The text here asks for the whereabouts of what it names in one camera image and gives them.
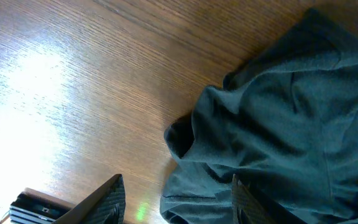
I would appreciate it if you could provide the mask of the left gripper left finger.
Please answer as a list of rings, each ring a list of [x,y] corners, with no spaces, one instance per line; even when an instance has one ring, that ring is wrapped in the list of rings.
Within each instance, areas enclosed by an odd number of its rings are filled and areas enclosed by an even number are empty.
[[[126,194],[116,174],[53,224],[123,224]]]

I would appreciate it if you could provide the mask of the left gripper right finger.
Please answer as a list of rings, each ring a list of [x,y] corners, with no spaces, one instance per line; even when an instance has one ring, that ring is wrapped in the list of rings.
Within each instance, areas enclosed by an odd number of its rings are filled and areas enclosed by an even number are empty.
[[[235,224],[306,224],[253,185],[242,183],[236,174],[231,195]]]

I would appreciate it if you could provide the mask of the dark green t-shirt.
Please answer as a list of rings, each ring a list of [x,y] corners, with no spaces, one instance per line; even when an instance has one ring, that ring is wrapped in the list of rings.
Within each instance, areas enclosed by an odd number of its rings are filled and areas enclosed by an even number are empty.
[[[164,138],[169,223],[233,223],[234,174],[306,223],[358,223],[358,38],[307,10]]]

